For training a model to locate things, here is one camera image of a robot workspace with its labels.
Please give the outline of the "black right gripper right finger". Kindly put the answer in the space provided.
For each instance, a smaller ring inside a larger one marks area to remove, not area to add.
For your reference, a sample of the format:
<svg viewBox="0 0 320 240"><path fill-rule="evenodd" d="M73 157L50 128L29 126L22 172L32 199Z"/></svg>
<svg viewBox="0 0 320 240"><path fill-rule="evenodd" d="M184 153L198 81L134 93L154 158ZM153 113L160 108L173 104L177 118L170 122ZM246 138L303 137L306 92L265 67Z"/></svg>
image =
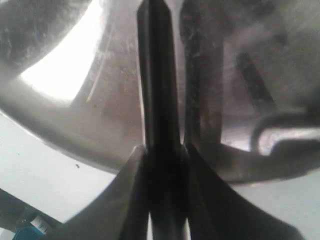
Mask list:
<svg viewBox="0 0 320 240"><path fill-rule="evenodd" d="M258 208L215 173L191 144L184 146L188 173L188 223L193 240L302 240L294 226Z"/></svg>

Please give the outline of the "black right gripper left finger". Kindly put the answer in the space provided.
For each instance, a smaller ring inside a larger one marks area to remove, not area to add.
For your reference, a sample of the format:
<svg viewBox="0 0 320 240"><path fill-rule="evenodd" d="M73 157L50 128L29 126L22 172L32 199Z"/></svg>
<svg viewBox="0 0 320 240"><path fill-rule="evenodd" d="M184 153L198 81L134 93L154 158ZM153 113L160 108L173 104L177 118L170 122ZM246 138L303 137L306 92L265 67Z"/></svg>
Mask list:
<svg viewBox="0 0 320 240"><path fill-rule="evenodd" d="M57 230L59 240L145 240L148 228L144 160L136 146L102 194Z"/></svg>

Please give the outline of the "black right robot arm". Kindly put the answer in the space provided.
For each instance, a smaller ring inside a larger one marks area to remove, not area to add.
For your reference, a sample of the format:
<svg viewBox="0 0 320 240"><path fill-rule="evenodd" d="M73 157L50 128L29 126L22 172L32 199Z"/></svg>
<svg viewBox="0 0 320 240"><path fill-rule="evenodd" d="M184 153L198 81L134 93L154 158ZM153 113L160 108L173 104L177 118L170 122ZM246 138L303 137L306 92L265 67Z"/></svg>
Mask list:
<svg viewBox="0 0 320 240"><path fill-rule="evenodd" d="M16 240L301 240L247 201L191 145L137 146L110 185L66 223L2 191L0 226Z"/></svg>

